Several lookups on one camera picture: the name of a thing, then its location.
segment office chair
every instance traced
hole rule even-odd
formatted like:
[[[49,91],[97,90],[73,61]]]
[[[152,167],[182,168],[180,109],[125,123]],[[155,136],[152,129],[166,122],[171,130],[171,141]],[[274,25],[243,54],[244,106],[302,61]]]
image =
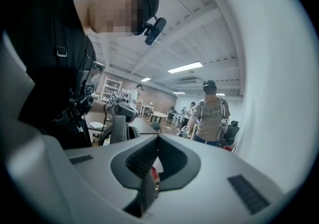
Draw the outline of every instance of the office chair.
[[[232,145],[238,130],[238,121],[233,120],[231,124],[228,126],[228,129],[224,134],[223,139],[220,140],[219,143],[223,145]]]
[[[152,122],[150,126],[154,128],[157,132],[161,132],[160,124],[158,122]]]

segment vent grille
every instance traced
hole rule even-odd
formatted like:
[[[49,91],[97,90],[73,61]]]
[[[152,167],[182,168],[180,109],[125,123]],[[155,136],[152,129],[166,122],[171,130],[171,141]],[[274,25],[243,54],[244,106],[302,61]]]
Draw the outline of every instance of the vent grille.
[[[80,156],[80,157],[69,158],[72,165],[79,164],[79,163],[88,161],[90,159],[93,159],[93,157],[91,155],[84,155],[84,156]]]
[[[269,206],[270,203],[242,175],[230,177],[228,181],[252,215]]]

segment ceiling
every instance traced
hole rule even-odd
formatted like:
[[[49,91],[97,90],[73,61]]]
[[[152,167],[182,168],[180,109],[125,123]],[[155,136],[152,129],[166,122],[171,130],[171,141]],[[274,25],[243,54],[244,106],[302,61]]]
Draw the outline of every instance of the ceiling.
[[[225,19],[227,8],[221,0],[160,0],[157,17],[167,24],[157,41],[148,46],[145,36],[114,38],[89,34],[98,62],[106,71],[140,81],[166,92],[202,94],[204,80],[214,80],[226,96],[243,94],[244,67],[240,63],[234,28]],[[200,61],[202,68],[175,74],[169,69]]]

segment black cap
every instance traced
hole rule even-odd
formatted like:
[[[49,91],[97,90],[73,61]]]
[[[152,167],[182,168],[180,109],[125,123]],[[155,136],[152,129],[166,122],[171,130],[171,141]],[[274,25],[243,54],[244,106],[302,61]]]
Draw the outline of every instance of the black cap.
[[[138,28],[135,35],[142,34],[146,22],[153,18],[159,9],[160,0],[138,0]]]
[[[203,84],[203,89],[204,90],[207,90],[207,89],[216,89],[216,84],[213,80],[208,80],[208,81],[205,81],[204,84]]]

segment person in background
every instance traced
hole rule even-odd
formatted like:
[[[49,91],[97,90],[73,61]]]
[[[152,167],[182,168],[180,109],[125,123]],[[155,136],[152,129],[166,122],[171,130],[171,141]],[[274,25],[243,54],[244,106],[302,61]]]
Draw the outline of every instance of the person in background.
[[[187,106],[184,113],[184,121],[183,124],[180,127],[180,130],[182,127],[187,126],[187,123],[189,121],[189,118],[191,117],[193,110],[194,110],[195,102],[191,102],[190,106]]]
[[[143,89],[141,84],[138,84],[129,95],[129,101],[130,101],[130,107],[135,108],[138,103],[141,103],[141,101],[138,101],[138,96],[140,91]]]
[[[194,107],[187,127],[192,131],[196,120],[200,117],[194,141],[219,147],[217,139],[220,137],[221,121],[230,116],[228,104],[220,96],[217,96],[217,87],[214,81],[205,81],[203,89],[205,98]]]

